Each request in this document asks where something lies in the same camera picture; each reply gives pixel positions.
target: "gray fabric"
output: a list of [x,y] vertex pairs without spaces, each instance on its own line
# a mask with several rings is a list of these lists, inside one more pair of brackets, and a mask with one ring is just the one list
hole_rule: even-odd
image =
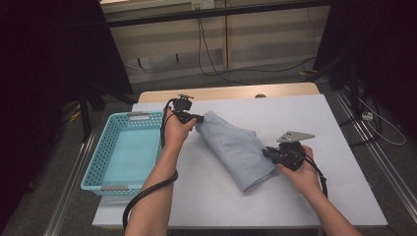
[[205,114],[205,122],[197,132],[226,166],[242,192],[249,190],[275,174],[276,165],[265,158],[265,146],[254,131],[234,127],[214,112]]

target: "blue plastic basket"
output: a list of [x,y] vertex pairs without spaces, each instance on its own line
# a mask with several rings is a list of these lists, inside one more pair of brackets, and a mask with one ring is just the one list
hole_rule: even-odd
[[162,111],[112,114],[81,188],[97,195],[137,194],[161,152]]

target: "white table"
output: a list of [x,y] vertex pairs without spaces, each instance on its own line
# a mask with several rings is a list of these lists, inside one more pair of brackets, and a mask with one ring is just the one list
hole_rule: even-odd
[[[165,102],[140,103],[136,110],[161,109]],[[276,98],[194,101],[192,113],[214,111],[230,124],[257,132],[266,146],[277,146],[286,131],[316,135],[301,143],[312,147],[328,178],[330,201],[356,226],[387,221],[321,94]],[[314,228],[320,222],[305,199],[282,175],[242,193],[224,166],[193,131],[178,162],[169,227],[171,228]],[[94,226],[120,228],[133,196],[103,197]]]

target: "basket handle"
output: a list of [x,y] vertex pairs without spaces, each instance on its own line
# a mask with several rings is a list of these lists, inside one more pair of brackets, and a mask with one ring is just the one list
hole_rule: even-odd
[[132,119],[133,117],[135,120],[147,120],[149,119],[149,113],[147,111],[133,111],[127,112],[126,115]]
[[126,191],[129,190],[127,185],[106,185],[101,186],[101,191]]

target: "wall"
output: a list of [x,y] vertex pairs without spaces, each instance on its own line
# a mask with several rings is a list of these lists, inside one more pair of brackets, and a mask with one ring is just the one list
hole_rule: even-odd
[[[217,0],[214,4],[215,7],[233,7],[278,1]],[[107,19],[117,19],[189,11],[190,2],[136,0],[102,2],[101,6]],[[224,70],[312,57],[319,50],[328,11],[329,7],[316,7],[203,19],[213,64],[216,69]],[[137,69],[126,68],[131,83],[200,73],[199,48],[202,67],[212,71],[204,42],[200,42],[197,20],[111,31],[125,64]]]

